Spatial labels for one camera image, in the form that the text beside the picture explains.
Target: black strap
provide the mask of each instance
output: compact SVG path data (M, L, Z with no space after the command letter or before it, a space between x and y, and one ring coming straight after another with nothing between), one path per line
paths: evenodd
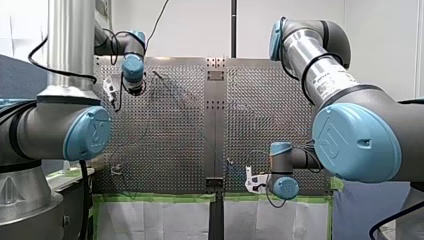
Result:
M330 97L322 106L320 107L320 110L335 103L337 100L339 100L341 97L348 95L349 93L353 93L359 90L365 90L365 89L373 89L373 90L381 90L381 88L374 86L374 85L368 85L368 84L362 84L362 85L356 85L350 88L346 88L341 90L340 92L334 94L332 97Z
M90 99L82 97L64 97L64 96L38 96L39 103L61 103L61 104L80 104L80 105L100 105L99 99Z
M410 100L404 100L399 101L400 104L424 104L424 99L410 99Z
M16 154L18 154L19 157L26 159L26 160L34 160L31 159L30 157L28 157L21 149L21 147L19 147L19 142L18 142L18 125L19 125L19 121L21 120L21 117L23 115L23 113L30 109L35 107L35 102L33 104L28 104L25 105L23 107L21 107L18 112L15 114L15 116L12 119L12 122L10 123L9 126L9 142L10 145L13 149L13 151L15 151Z
M1 173L8 173L8 172L18 172L23 171L31 168L36 168L41 166L41 160L35 160L31 162L26 163L20 163L20 164L13 164L13 165L7 165L7 166L1 166L0 167L0 174Z
M328 39L329 39L329 31L328 31L328 25L326 21L321 21L322 24L322 28L324 30L324 36L322 39L322 46L324 47L324 49L327 49L328 47Z
M271 174L280 174L280 175L293 175L293 172L275 172L271 171Z
M321 54L319 56L316 56L316 57L312 58L312 60L308 63L308 65L306 65L305 69L303 70L302 78L300 79L300 84L302 86L303 95L305 95L305 97L308 99L308 101L312 105L315 105L315 104L312 101L312 99L310 98L308 91L306 90L306 84L305 84L305 82L306 82L306 75L308 74L309 69L316 62L318 62L319 60L321 60L321 59L323 59L325 57L328 57L328 56L334 57L337 61L339 61L340 65L343 65L343 59L339 55L337 55L336 53L330 53L330 52L323 53L323 54Z

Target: black cable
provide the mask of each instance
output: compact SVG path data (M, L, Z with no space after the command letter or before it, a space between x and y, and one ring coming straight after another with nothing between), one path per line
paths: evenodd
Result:
M336 61L338 61L338 62L339 62L339 64L343 66L343 59L342 59L339 55L337 55L336 53L330 53L330 52L323 53L323 54L321 54L321 55L319 55L319 56L316 56L316 57L312 58L312 60L311 60L311 61L310 61L310 62L306 65L305 69L303 70L302 78L300 79L300 84L301 84L301 86L302 86L302 92L303 92L303 95L305 95L306 99L308 99L309 103L311 103L312 105L315 105L315 104L314 104L314 102L312 101L312 99L311 99L311 97L309 96L309 93L308 93L308 91L307 91L307 89L306 89L306 84L305 84L305 82L306 82L306 75L308 74L309 69L310 69L310 68L311 68L311 67L312 67L312 66L313 66L316 62L318 62L319 60L321 60L321 59L323 59L323 58L325 58L325 57L328 57L328 56L335 58L335 59L336 59Z
M41 69L44 69L44 70L46 70L46 71L48 71L48 72L52 72L52 73L56 73L56 74L60 74L60 75L63 75L63 76L67 76L67 77L79 77L79 78L88 78L88 79L90 79L91 81L93 81L93 84L96 84L96 82L97 82L97 78L95 77L95 76L93 76L93 75L88 75L88 74L79 74L79 73L72 73L72 72L66 72L66 71L61 71L61 70L56 70L56 69L52 69L52 68L48 68L48 67L45 67L45 66L43 66L43 65L41 65L41 64L39 64L37 61L35 61L32 57L34 56L34 54L38 51L38 50L40 50L40 48L42 48L43 46L44 46L44 44L46 44L46 42L47 42L47 40L48 40L48 36L38 45L38 46L36 46L30 53L29 53L29 55L28 55L28 61L30 62L30 63L32 63L33 65L35 65L35 66L37 66L37 67L39 67L39 68L41 68Z
M103 30L110 34L110 50L112 51L112 54L110 55L110 65L115 66L116 62L118 61L118 53L121 44L119 43L118 38L112 30L107 28L103 28Z
M124 86L124 73L121 73L121 84L119 87L119 107L117 109L115 109L115 112L119 112L121 111L121 107L122 107L122 87Z
M15 115L16 113L19 112L19 110L22 107L25 106L29 106L29 105L33 105L35 104L35 100L31 100L31 101L23 101L23 102L19 102L19 103L15 103L11 106L7 106L3 109L1 109L0 111L0 119L4 116L6 116L7 114L9 114L9 116L5 117L1 122L0 122L0 126L5 123L9 118L11 118L13 115Z
M313 154L312 153L312 151L311 150L309 150L309 149L307 149L307 147L293 147L293 148L296 148L296 149L299 149L299 150L302 150L305 154L306 154L306 156L307 156L307 160L308 160L308 156L309 157L311 157L314 161L315 161L315 163L318 165L318 171L313 171L312 169L310 169L309 167L307 168L311 173L315 173L315 174L318 174L318 173L320 173L321 171L322 171L322 165L321 165L321 163L319 162L319 160L317 159L317 157L315 156L315 154Z
M150 34L149 38L147 39L146 49L149 47L150 39L153 37L153 35L156 32L156 28L158 26L160 19L162 18L162 14L165 11L166 5L168 5L168 2L169 2L169 0L166 0L165 3L163 4L162 10L160 11L160 14L159 14L159 17L156 19L156 23L155 23L155 26L153 27L152 33Z
M81 225L81 231L79 235L80 240L86 239L87 234L87 225L88 225L88 211L90 209L90 187L88 185L88 171L87 171L87 163L84 160L79 161L81 166L81 174L82 174L82 182L83 182L83 189L84 189L84 196L83 196L83 209L82 209L82 225Z
M269 198L269 176L271 175L271 169L268 172L268 175L266 176L266 186L265 186L265 195L266 195L266 199L268 199L269 204L271 204L271 206L273 206L274 208L282 208L284 206L284 204L286 204L286 200L284 200L281 205L275 205L271 199Z
M398 218L400 218L400 217L403 217L403 216L405 216L405 215L407 215L407 214L409 214L409 213L411 213L411 212L413 212L413 211L416 211L416 210L418 210L418 209L420 209L420 208L423 208L424 207L424 201L422 201L422 202L420 202L420 203L417 203L417 204L415 204L414 206L412 206L412 207L409 207L409 208L407 208L407 209L405 209L405 210L402 210L402 211L400 211L400 212L398 212L398 213L396 213L396 214L394 214L394 215L392 215L392 216L390 216L390 217L388 217L388 218L386 218L386 219L384 219L384 220L382 220L382 221L380 221L380 222L378 222L377 224L375 224L371 229L370 229L370 231L369 231L369 237L370 237L370 239L371 240L375 240L375 238L374 238L374 232L377 230L377 229L379 229L381 226L383 226L384 224L386 224L386 223L388 223L388 222L391 222L391 221L393 221L393 220L396 220L396 219L398 219Z

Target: robotic arm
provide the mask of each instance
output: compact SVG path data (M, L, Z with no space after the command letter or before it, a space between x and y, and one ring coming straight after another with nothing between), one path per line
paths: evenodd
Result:
M62 239L62 196L51 192L41 159L85 165L105 148L111 119L93 92L94 54L123 55L123 86L141 92L143 33L109 38L95 24L94 4L49 0L47 67L37 64L48 71L47 87L36 100L0 100L0 235L6 239Z
M358 83L347 72L350 47L339 26L283 18L272 31L270 58L294 71L292 77L317 112L308 152L290 142L271 145L269 188L274 194L296 197L293 168L323 166L339 178L363 183L424 181L422 102L399 103L374 85Z

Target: silver cylinder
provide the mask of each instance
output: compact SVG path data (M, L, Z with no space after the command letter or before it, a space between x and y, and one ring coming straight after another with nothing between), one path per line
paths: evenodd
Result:
M92 0L49 0L47 66L93 75L94 8ZM49 73L39 96L98 99L91 79Z
M51 191L41 167L0 174L0 222L21 218L50 203Z
M284 59L301 79L306 66L316 57L327 53L321 36L310 29L301 29L284 41ZM316 106L320 106L337 92L358 85L332 56L316 61L306 73L306 89Z
M95 46L101 46L109 40L109 37L106 35L100 23L95 21L94 23L94 44Z

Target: wire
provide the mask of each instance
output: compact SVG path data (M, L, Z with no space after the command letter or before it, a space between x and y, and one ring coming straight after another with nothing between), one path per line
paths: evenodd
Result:
M271 175L271 169L268 172L268 175L266 176L266 186L265 186L265 195L266 195L266 199L268 199L269 204L271 204L271 206L273 206L274 208L282 208L284 206L284 204L286 204L286 200L284 200L280 205L275 205L272 201L271 198L269 198L269 176Z
M377 229L379 229L381 226L383 226L384 224L386 224L388 222L391 222L393 220L396 220L396 219L398 219L400 217L403 217L403 216L405 216L405 215L407 215L407 214L409 214L411 212L414 212L414 211L416 211L416 210L418 210L420 208L423 208L423 207L424 207L424 201L422 201L420 203L417 203L417 204L415 204L412 207L409 207L409 208L407 208L405 210L402 210L402 211L400 211L400 212L398 212L398 213L396 213L396 214L394 214L394 215L392 215L392 216L390 216L390 217L388 217L388 218L386 218L386 219L378 222L368 232L369 237L371 238L371 240L375 240L375 238L374 238L374 232L377 231Z
M33 65L35 65L35 66L37 66L37 67L39 67L39 68L41 68L41 69L44 69L44 70L46 70L46 71L48 71L48 72L52 72L52 73L56 73L56 74L59 74L59 75L63 75L63 76L67 76L67 77L79 77L79 78L88 78L88 79L90 79L91 81L93 81L93 84L96 84L96 82L97 82L97 78L95 77L95 76L93 76L93 75L87 75L87 74L79 74L79 73L72 73L72 72L66 72L66 71L61 71L61 70L56 70L56 69L52 69L52 68L48 68L48 67L45 67L45 66L43 66L43 65L41 65L41 64L39 64L37 61L35 61L32 57L34 56L34 54L38 51L38 50L40 50L40 48L42 48L43 46L44 46L44 44L46 44L46 42L47 42L47 40L48 40L48 36L38 45L38 46L36 46L30 53L29 53L29 55L28 55L28 61L30 62L30 63L32 63Z
M320 161L318 160L318 158L315 156L315 154L313 154L313 152L311 151L311 150L309 150L308 149L308 147L293 147L293 148L296 148L296 149L299 149L299 150L302 150L303 152L305 152L305 154L306 154L306 160L308 161L308 157L311 157L314 161L315 161L315 163L318 165L318 171L313 171L312 169L310 169L309 167L308 167L308 170L311 172L311 173L315 173L315 174L318 174L318 173L320 173L321 171L322 171L322 165L321 165L321 163L320 163Z
M156 32L156 28L158 26L160 19L162 18L162 14L165 11L166 5L168 5L168 2L169 2L169 0L166 0L165 3L163 4L162 10L160 11L158 18L156 19L156 23L155 23L155 26L153 27L152 33L150 34L149 38L147 39L146 49L149 47L150 39L153 37L153 35Z
M117 109L115 109L116 113L121 111L121 107L122 107L122 87L123 86L124 86L124 73L121 72L121 84L120 84L120 87L119 87L119 107Z
M250 156L252 155L252 153L262 153L262 154L264 154L266 156L269 156L269 153L267 153L267 152L264 152L264 151L261 151L261 150L252 150L247 155L247 163L249 164L249 166L251 165Z
M90 188L88 186L88 171L87 171L87 163L84 160L80 160L79 164L81 166L81 174L82 174L82 182L83 182L83 189L84 189L84 196L83 196L83 209L82 209L82 225L81 225L81 231L79 235L80 240L85 240L87 235L87 225L88 225L88 211L90 208L90 202L89 202L89 191Z
M110 50L112 51L112 54L110 55L110 65L115 66L116 62L118 62L118 52L121 48L121 44L119 43L115 33L112 30L107 28L103 28L103 30L110 34Z
M0 126L3 125L3 123L5 123L9 118L11 118L13 115L15 115L16 113L19 113L20 111L22 111L22 109L27 109L27 107L35 107L36 101L35 100L31 100L31 101L23 101L23 102L19 102L19 103L15 103L11 106L8 106L6 108L1 109L0 111L0 118L6 116L7 114L9 114L7 117L5 117L1 122L0 122Z

